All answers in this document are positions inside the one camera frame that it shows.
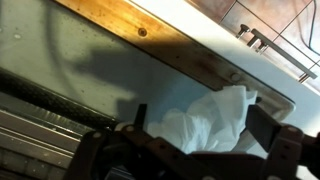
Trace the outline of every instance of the wooden board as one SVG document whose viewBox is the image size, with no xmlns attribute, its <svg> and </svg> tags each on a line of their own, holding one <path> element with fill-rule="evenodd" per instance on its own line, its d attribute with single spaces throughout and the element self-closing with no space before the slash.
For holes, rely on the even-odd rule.
<svg viewBox="0 0 320 180">
<path fill-rule="evenodd" d="M 262 98 L 259 105 L 278 119 L 294 108 L 290 100 L 130 1 L 55 1 L 213 90 L 232 84 L 255 89 Z"/>
</svg>

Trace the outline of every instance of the metal pipe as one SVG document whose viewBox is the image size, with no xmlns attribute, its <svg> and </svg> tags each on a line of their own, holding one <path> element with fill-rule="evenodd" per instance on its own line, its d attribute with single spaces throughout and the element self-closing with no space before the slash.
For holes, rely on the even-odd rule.
<svg viewBox="0 0 320 180">
<path fill-rule="evenodd" d="M 313 73 L 312 71 L 310 71 L 308 68 L 306 68 L 303 64 L 301 64 L 298 60 L 296 60 L 294 57 L 292 57 L 290 54 L 288 54 L 287 52 L 285 52 L 283 49 L 281 49 L 279 46 L 277 46 L 275 43 L 273 43 L 272 41 L 270 41 L 267 37 L 265 37 L 263 34 L 261 34 L 258 30 L 253 29 L 251 31 L 252 34 L 254 34 L 254 37 L 251 39 L 251 41 L 255 40 L 255 39 L 260 39 L 261 41 L 263 41 L 266 45 L 268 45 L 269 47 L 271 47 L 273 50 L 275 50 L 276 52 L 278 52 L 280 55 L 282 55 L 283 57 L 285 57 L 288 61 L 290 61 L 292 64 L 294 64 L 297 68 L 299 68 L 301 71 L 303 71 L 304 73 L 306 73 L 308 76 L 310 76 L 311 78 L 315 79 L 317 78 L 317 75 L 315 73 Z"/>
</svg>

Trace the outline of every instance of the wire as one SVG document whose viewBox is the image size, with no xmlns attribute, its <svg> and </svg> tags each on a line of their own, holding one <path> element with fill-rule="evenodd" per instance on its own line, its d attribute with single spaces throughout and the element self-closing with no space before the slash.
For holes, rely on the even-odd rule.
<svg viewBox="0 0 320 180">
<path fill-rule="evenodd" d="M 314 9 L 313 9 L 313 16 L 312 16 L 312 21 L 311 21 L 311 29 L 310 29 L 310 36 L 309 36 L 309 44 L 307 45 L 308 49 L 310 49 L 312 52 L 314 52 L 315 54 L 317 54 L 318 56 L 320 56 L 320 53 L 317 52 L 316 50 L 314 50 L 311 46 L 312 43 L 312 37 L 313 37 L 313 29 L 314 29 L 314 21 L 316 18 L 316 13 L 317 13 L 317 1 L 313 0 L 313 4 L 314 4 Z"/>
</svg>

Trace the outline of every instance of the tile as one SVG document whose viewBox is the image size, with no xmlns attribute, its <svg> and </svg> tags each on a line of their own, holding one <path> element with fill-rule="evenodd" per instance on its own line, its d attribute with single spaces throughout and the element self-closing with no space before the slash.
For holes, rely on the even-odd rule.
<svg viewBox="0 0 320 180">
<path fill-rule="evenodd" d="M 187 0 L 204 15 L 219 23 L 235 0 Z"/>
<path fill-rule="evenodd" d="M 320 10 L 320 4 L 317 4 L 317 9 Z M 318 62 L 320 56 L 307 48 L 305 44 L 309 44 L 310 29 L 312 16 L 314 11 L 314 3 L 310 3 L 308 7 L 294 20 L 288 28 L 281 34 L 294 46 L 300 49 L 303 53 L 309 56 L 312 60 Z M 314 22 L 314 31 L 312 36 L 312 47 L 320 54 L 320 13 L 316 13 Z"/>
<path fill-rule="evenodd" d="M 281 32 L 311 0 L 239 0 L 277 32 Z"/>
<path fill-rule="evenodd" d="M 292 45 L 290 45 L 283 38 L 277 38 L 274 43 L 298 60 L 301 64 L 303 64 L 306 68 L 311 68 L 314 65 L 314 62 L 306 58 L 303 54 L 301 54 L 297 49 L 295 49 Z M 279 53 L 274 51 L 272 48 L 268 48 L 263 55 L 268 58 L 268 60 L 275 64 L 280 69 L 284 70 L 295 79 L 299 79 L 299 77 L 303 74 L 303 72 L 293 65 L 286 58 L 282 57 Z"/>
<path fill-rule="evenodd" d="M 308 78 L 303 84 L 320 95 L 320 67 L 315 65 L 310 70 L 318 77 L 316 79 Z"/>
<path fill-rule="evenodd" d="M 241 24 L 245 24 L 251 29 L 255 28 L 259 30 L 270 40 L 274 40 L 278 36 L 278 33 L 270 29 L 266 24 L 255 17 L 250 11 L 245 9 L 239 3 L 235 3 L 235 5 L 231 8 L 220 25 L 231 33 L 238 34 Z M 253 35 L 251 33 L 246 33 L 241 39 L 245 42 L 248 42 L 252 37 Z"/>
</svg>

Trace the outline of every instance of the white plastic bag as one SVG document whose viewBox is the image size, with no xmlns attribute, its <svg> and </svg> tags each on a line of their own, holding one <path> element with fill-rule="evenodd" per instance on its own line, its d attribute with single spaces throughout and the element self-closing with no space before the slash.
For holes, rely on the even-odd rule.
<svg viewBox="0 0 320 180">
<path fill-rule="evenodd" d="M 193 102 L 186 113 L 169 110 L 161 123 L 150 123 L 147 132 L 185 153 L 230 151 L 245 128 L 248 106 L 256 96 L 256 91 L 246 91 L 244 86 L 224 87 Z"/>
</svg>

